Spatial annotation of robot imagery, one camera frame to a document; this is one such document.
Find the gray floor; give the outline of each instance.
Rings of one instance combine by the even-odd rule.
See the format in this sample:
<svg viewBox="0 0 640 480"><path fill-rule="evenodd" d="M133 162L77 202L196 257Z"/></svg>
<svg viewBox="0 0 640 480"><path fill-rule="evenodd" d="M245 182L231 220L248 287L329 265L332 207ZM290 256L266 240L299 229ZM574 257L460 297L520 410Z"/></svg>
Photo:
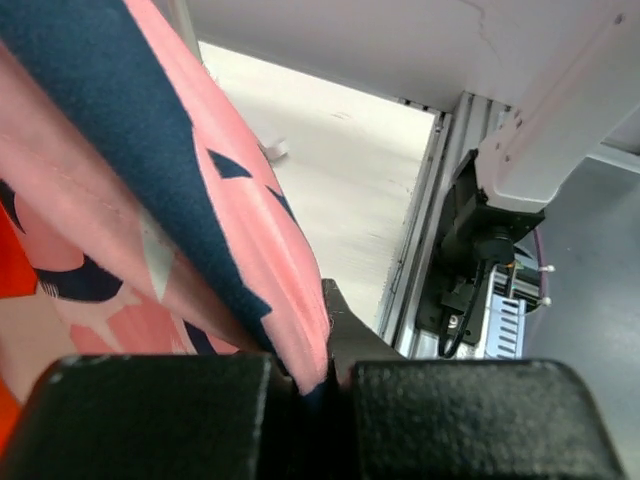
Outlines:
<svg viewBox="0 0 640 480"><path fill-rule="evenodd" d="M586 160L541 228L553 306L529 322L525 349L577 370L640 478L640 176Z"/></svg>

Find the floor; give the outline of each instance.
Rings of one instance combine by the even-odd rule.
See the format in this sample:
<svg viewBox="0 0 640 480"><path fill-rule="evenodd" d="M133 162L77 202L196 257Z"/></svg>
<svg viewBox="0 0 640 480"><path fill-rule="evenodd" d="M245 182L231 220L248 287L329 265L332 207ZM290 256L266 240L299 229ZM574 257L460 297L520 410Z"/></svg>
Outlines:
<svg viewBox="0 0 640 480"><path fill-rule="evenodd" d="M376 330L433 116L209 44L201 51L250 123L287 138L275 172L322 276Z"/></svg>
<svg viewBox="0 0 640 480"><path fill-rule="evenodd" d="M547 208L544 253L553 305L528 323L530 357L586 381L629 478L640 478L640 175L593 160Z"/></svg>

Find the black cable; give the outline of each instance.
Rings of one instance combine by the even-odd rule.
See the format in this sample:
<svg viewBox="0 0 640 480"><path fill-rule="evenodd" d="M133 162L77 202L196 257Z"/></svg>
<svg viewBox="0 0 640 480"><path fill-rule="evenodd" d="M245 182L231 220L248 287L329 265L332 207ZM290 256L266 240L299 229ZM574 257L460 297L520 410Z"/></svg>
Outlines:
<svg viewBox="0 0 640 480"><path fill-rule="evenodd" d="M447 330L449 320L447 318L443 318L443 325L441 327L441 334L438 339L438 356L441 358L453 358L456 352L458 351L458 347L462 343L462 339L467 331L467 326L469 325L469 320L471 320L471 314L473 313L473 309L478 301L478 297L480 296L480 291L482 287L482 282L484 281L485 274L487 270L488 262L486 260L478 262L478 270L476 272L476 278L473 281L473 291L471 292L471 298L469 300L469 305L467 306L464 315L462 316L462 321L458 323L458 329L456 333L453 335L453 339L451 340L451 344L449 348L447 347Z"/></svg>

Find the orange fabric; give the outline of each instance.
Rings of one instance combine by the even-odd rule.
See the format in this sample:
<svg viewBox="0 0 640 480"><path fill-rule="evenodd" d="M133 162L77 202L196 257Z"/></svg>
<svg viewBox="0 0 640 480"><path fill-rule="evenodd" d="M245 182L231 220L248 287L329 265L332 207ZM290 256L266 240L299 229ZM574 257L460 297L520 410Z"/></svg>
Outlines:
<svg viewBox="0 0 640 480"><path fill-rule="evenodd" d="M0 298L33 295L36 291L36 274L10 222L0 207Z"/></svg>
<svg viewBox="0 0 640 480"><path fill-rule="evenodd" d="M0 380L0 453L9 439L9 434L18 419L20 406L7 386Z"/></svg>

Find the pink fabric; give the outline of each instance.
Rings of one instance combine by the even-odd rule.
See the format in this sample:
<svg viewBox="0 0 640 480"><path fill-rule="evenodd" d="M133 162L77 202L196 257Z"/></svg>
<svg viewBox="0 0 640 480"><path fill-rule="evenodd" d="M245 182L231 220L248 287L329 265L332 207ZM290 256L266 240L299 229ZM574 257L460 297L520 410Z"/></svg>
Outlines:
<svg viewBox="0 0 640 480"><path fill-rule="evenodd" d="M201 175L243 280L272 308L263 325L301 393L327 371L329 322L319 271L254 135L150 0L125 0L193 124ZM85 255L122 285L106 301L50 293L83 353L193 353L183 319L218 353L258 350L174 242L100 154L0 47L0 179L15 191L15 231L36 269L70 271ZM222 181L207 150L252 178Z"/></svg>

